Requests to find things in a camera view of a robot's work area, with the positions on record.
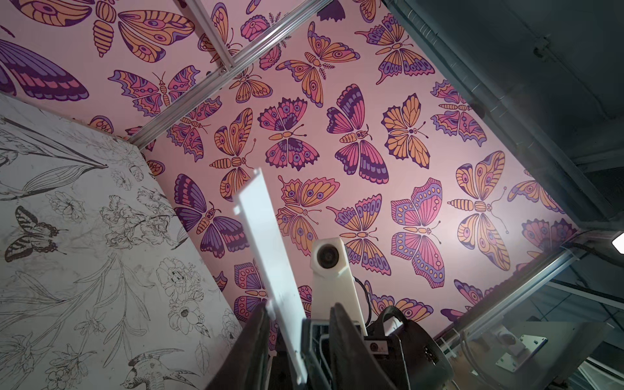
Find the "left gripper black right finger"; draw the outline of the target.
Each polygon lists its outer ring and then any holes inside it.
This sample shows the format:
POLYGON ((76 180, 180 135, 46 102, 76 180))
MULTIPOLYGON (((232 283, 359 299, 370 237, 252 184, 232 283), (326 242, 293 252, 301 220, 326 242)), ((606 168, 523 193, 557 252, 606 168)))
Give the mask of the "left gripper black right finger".
POLYGON ((329 349, 333 389, 397 388, 367 351, 360 331, 340 303, 330 311, 329 349))

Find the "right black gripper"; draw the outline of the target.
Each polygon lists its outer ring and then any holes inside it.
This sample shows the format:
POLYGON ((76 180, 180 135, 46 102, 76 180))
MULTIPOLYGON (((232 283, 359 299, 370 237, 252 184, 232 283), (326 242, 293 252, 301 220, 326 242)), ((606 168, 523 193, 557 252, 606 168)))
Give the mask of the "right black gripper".
MULTIPOLYGON (((308 373, 304 389, 333 389, 329 320, 307 319, 302 328, 302 358, 308 373)), ((367 351, 396 389, 442 389, 453 379, 453 368, 438 344, 416 322, 394 306, 386 308, 361 332, 367 351)), ((274 389, 293 389, 289 359, 280 351, 272 364, 274 389)))

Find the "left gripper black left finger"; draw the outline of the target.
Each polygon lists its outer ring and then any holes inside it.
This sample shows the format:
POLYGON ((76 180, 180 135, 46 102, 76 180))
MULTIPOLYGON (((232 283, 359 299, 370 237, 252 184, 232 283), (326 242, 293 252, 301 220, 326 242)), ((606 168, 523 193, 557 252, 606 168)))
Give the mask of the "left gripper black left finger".
POLYGON ((258 304, 207 390, 260 390, 266 387, 271 319, 258 304))

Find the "white battery cover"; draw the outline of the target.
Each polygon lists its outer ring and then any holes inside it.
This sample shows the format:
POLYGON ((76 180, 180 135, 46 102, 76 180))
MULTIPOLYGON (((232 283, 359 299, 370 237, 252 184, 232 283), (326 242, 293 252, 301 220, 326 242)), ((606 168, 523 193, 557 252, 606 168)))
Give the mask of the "white battery cover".
POLYGON ((234 196, 234 203, 234 213, 243 224, 268 293, 268 314, 278 323, 288 351, 292 388, 304 389, 308 380, 302 358, 306 315, 261 169, 253 171, 251 179, 234 196))

